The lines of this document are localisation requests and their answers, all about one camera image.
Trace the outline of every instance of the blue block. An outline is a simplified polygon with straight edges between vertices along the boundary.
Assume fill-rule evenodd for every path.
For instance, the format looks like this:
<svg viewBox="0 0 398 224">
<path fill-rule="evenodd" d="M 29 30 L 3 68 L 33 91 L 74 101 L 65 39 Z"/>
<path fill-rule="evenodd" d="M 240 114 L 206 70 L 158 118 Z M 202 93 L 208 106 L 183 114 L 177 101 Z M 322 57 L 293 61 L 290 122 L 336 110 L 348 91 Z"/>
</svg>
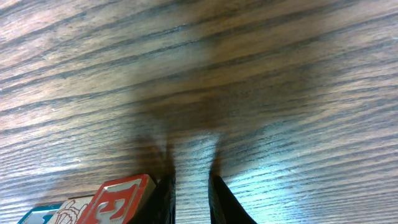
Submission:
<svg viewBox="0 0 398 224">
<path fill-rule="evenodd" d="M 46 224 L 62 204 L 35 207 L 24 215 L 18 224 Z"/>
</svg>

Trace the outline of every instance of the wooden surface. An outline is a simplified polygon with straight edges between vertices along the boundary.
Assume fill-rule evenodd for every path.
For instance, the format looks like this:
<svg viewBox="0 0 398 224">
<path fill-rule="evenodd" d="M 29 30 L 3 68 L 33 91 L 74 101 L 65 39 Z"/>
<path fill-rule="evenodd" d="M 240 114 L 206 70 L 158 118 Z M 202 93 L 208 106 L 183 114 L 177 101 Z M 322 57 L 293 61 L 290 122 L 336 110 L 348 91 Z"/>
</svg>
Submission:
<svg viewBox="0 0 398 224">
<path fill-rule="evenodd" d="M 0 222 L 215 152 L 258 223 L 398 220 L 397 0 L 0 0 Z"/>
</svg>

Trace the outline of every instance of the brown tabletop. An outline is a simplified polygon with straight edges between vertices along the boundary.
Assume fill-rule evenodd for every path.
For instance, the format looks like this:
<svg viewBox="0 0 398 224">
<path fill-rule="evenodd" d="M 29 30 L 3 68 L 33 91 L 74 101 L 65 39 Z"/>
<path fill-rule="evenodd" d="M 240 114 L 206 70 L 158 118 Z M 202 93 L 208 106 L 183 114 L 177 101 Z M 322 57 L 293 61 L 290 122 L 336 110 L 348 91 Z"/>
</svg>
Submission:
<svg viewBox="0 0 398 224">
<path fill-rule="evenodd" d="M 208 171 L 258 223 L 398 220 L 397 0 L 0 0 L 0 223 Z"/>
</svg>

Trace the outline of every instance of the wooden block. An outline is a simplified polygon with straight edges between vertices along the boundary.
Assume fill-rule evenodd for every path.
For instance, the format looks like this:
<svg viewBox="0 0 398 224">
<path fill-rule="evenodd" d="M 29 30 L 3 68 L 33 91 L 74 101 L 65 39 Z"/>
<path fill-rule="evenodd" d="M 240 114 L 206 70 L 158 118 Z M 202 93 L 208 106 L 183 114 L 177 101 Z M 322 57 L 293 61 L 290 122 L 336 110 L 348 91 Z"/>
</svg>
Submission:
<svg viewBox="0 0 398 224">
<path fill-rule="evenodd" d="M 75 224 L 91 199 L 93 196 L 67 200 L 47 224 Z"/>
<path fill-rule="evenodd" d="M 94 195 L 77 224 L 125 224 L 154 189 L 155 183 L 146 174 L 107 181 Z"/>
<path fill-rule="evenodd" d="M 61 205 L 35 207 L 24 215 L 18 224 L 46 224 Z"/>
</svg>

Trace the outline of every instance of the red block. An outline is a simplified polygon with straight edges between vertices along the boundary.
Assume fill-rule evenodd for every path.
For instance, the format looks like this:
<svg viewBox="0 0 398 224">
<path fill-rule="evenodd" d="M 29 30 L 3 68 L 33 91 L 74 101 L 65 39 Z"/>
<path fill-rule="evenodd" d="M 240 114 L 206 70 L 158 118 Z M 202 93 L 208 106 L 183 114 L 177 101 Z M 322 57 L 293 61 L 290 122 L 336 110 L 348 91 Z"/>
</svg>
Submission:
<svg viewBox="0 0 398 224">
<path fill-rule="evenodd" d="M 107 181 L 94 195 L 77 224 L 125 224 L 154 189 L 155 183 L 146 174 Z"/>
</svg>

